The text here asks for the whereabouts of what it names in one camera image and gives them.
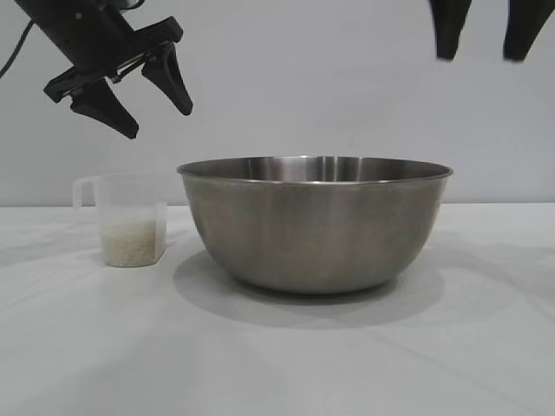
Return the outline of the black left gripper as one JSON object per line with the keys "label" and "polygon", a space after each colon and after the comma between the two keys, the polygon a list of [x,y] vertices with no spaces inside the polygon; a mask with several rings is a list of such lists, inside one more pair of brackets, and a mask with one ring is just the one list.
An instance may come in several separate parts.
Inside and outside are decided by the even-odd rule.
{"label": "black left gripper", "polygon": [[120,71],[146,61],[141,74],[183,115],[192,113],[174,45],[183,29],[174,17],[133,29],[109,1],[29,0],[25,13],[72,64],[44,88],[52,101],[84,87],[72,94],[71,110],[134,140],[139,125],[104,78],[118,82]]}

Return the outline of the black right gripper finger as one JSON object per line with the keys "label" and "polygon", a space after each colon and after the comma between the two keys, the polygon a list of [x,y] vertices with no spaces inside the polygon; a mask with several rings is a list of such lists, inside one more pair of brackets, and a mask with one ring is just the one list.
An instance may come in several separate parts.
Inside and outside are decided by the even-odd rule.
{"label": "black right gripper finger", "polygon": [[503,57],[522,62],[553,12],[553,0],[509,0]]}
{"label": "black right gripper finger", "polygon": [[453,60],[464,28],[471,0],[429,0],[434,24],[436,57]]}

